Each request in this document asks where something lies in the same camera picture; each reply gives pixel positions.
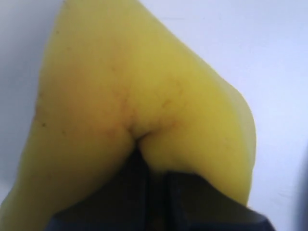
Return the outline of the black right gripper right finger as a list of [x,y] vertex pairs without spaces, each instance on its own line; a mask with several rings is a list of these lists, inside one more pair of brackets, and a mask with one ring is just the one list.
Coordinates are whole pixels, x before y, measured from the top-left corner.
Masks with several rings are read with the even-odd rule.
[[168,231],[271,231],[262,214],[228,198],[197,175],[166,176]]

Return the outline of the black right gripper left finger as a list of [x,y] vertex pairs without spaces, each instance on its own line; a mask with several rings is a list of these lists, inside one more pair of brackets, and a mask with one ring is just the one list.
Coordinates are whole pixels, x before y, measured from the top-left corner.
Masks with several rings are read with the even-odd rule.
[[142,231],[147,208],[148,168],[135,150],[101,189],[56,214],[51,231]]

